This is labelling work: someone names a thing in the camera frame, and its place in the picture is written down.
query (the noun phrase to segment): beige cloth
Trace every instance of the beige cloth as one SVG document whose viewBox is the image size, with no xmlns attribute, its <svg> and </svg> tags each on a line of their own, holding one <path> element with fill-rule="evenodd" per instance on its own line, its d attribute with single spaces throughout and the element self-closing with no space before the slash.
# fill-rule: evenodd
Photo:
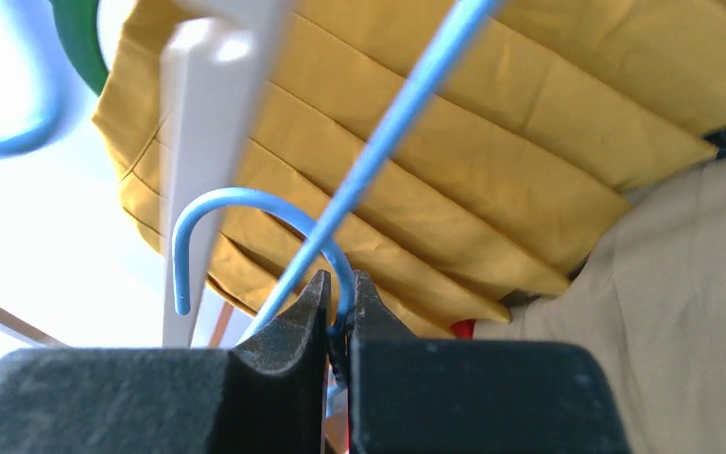
<svg viewBox="0 0 726 454">
<path fill-rule="evenodd" d="M 726 453 L 726 162 L 656 188 L 560 298 L 476 338 L 557 340 L 603 367 L 637 453 Z"/>
</svg>

